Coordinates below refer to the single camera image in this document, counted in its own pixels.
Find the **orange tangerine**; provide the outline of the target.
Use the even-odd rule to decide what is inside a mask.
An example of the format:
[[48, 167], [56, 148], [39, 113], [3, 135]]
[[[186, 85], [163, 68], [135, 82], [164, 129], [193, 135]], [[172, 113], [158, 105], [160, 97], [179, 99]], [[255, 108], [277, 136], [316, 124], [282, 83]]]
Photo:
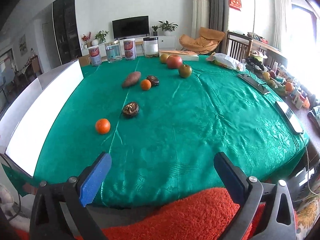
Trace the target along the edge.
[[111, 129], [111, 124], [107, 119], [99, 119], [95, 123], [95, 130], [99, 134], [107, 134]]
[[149, 90], [152, 87], [152, 83], [148, 79], [144, 79], [140, 82], [142, 90]]

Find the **purple sweet potato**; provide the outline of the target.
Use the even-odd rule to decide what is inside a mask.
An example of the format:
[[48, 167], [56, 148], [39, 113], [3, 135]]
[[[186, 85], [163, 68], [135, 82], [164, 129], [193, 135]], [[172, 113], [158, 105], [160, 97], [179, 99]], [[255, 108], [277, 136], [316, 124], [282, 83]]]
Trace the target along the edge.
[[127, 78], [124, 80], [121, 86], [123, 88], [131, 87], [140, 80], [140, 77], [141, 77], [141, 72], [139, 71], [132, 72], [127, 76]]

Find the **red label can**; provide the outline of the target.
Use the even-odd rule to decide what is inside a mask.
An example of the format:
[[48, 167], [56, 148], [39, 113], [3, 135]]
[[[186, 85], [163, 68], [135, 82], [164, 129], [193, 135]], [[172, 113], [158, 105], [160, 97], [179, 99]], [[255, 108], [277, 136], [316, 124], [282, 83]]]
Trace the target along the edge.
[[92, 46], [88, 49], [89, 56], [91, 59], [91, 65], [92, 66], [98, 66], [101, 64], [101, 55], [100, 55], [100, 49], [99, 46]]
[[136, 43], [135, 38], [123, 40], [124, 55], [126, 60], [134, 60], [136, 58]]

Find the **black flat television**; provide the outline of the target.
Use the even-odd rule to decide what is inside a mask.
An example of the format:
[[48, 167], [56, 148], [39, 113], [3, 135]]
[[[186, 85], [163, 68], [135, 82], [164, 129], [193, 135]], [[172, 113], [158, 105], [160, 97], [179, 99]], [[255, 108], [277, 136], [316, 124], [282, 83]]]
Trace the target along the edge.
[[136, 16], [112, 21], [113, 36], [115, 39], [131, 36], [148, 36], [150, 34], [149, 17]]

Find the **left red label can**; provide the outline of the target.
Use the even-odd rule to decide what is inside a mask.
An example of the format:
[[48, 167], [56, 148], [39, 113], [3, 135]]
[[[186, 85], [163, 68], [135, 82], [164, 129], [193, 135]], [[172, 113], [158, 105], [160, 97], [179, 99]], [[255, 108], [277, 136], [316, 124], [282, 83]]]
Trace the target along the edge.
[[91, 65], [92, 66], [98, 66], [101, 64], [101, 55], [100, 55], [100, 49], [99, 46], [92, 46], [88, 49], [89, 56], [91, 59]]

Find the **orange fuzzy sweater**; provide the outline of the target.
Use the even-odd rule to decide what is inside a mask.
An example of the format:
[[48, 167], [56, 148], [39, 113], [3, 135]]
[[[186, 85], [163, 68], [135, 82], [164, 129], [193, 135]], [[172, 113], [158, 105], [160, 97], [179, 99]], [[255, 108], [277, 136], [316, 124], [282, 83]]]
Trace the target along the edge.
[[239, 205], [212, 188], [161, 207], [140, 222], [100, 229], [108, 239], [218, 239]]

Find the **white standing air conditioner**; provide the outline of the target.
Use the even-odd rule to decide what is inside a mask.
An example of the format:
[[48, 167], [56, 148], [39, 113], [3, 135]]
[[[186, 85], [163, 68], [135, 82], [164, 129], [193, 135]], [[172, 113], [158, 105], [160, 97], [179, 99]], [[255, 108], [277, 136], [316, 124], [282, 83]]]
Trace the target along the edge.
[[209, 27], [209, 3], [210, 0], [193, 0], [191, 25], [192, 38], [199, 37], [201, 27]]

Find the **dark brown mushroom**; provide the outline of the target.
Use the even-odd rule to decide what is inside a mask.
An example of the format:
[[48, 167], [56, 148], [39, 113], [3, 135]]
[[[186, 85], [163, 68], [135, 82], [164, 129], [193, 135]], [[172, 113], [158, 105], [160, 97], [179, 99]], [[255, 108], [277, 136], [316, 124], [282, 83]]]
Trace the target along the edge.
[[159, 79], [154, 75], [148, 75], [146, 79], [150, 81], [152, 87], [159, 85]]
[[134, 118], [135, 116], [138, 115], [139, 110], [140, 110], [140, 107], [138, 103], [133, 101], [123, 107], [122, 114], [126, 118]]

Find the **green brown apple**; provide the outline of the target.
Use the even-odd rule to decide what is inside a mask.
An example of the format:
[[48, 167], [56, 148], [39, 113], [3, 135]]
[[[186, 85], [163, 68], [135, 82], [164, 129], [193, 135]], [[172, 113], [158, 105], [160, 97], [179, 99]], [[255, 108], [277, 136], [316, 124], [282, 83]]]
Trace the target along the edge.
[[179, 72], [180, 77], [188, 78], [189, 76], [191, 76], [193, 70], [192, 70], [191, 66], [189, 66], [187, 64], [183, 64], [178, 68], [178, 72]]

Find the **yellow green pear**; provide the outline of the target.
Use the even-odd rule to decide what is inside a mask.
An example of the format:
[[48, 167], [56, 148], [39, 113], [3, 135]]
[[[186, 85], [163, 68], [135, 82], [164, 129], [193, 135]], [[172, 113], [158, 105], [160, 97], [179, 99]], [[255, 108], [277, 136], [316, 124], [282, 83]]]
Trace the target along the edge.
[[159, 60], [162, 64], [166, 64], [168, 57], [169, 57], [169, 54], [163, 53], [159, 56]]

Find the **large red apple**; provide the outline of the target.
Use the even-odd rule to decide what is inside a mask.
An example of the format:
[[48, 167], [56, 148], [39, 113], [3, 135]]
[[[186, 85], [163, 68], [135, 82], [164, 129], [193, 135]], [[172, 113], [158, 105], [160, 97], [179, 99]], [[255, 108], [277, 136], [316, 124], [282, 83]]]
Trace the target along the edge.
[[166, 64], [169, 69], [178, 69], [183, 64], [183, 60], [179, 55], [172, 54], [168, 56]]

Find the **red flower vase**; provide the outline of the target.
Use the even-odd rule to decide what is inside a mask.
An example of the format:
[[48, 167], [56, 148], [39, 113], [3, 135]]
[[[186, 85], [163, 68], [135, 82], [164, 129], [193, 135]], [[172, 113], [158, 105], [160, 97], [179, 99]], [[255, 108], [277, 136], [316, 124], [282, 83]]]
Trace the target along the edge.
[[89, 45], [90, 45], [91, 35], [92, 35], [92, 33], [89, 32], [88, 34], [83, 34], [81, 36], [81, 40], [82, 40], [82, 42], [84, 42], [86, 48], [89, 47]]

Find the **white tv cabinet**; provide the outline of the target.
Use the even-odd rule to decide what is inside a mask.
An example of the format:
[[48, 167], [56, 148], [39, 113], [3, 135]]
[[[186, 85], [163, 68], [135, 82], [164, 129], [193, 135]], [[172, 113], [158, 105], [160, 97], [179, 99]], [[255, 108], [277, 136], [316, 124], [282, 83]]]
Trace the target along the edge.
[[[105, 45], [99, 44], [100, 55], [106, 56]], [[142, 38], [135, 39], [136, 54], [142, 56], [144, 52], [144, 45]], [[158, 37], [158, 48], [159, 50], [176, 50], [176, 36], [159, 36]]]

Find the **white cardboard box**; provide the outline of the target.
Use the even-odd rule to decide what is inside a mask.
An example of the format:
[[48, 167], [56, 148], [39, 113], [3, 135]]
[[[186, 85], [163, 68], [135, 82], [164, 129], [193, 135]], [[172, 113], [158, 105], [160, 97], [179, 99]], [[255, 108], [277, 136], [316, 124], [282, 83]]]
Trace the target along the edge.
[[38, 76], [1, 118], [1, 154], [30, 178], [46, 137], [66, 101], [83, 80], [78, 60]]

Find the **clear glass jar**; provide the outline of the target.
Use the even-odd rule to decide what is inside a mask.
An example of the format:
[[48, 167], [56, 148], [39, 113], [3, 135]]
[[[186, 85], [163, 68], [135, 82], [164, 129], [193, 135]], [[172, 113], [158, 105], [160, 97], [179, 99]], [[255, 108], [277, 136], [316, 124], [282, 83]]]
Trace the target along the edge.
[[119, 42], [106, 43], [105, 51], [108, 63], [114, 63], [122, 60]]

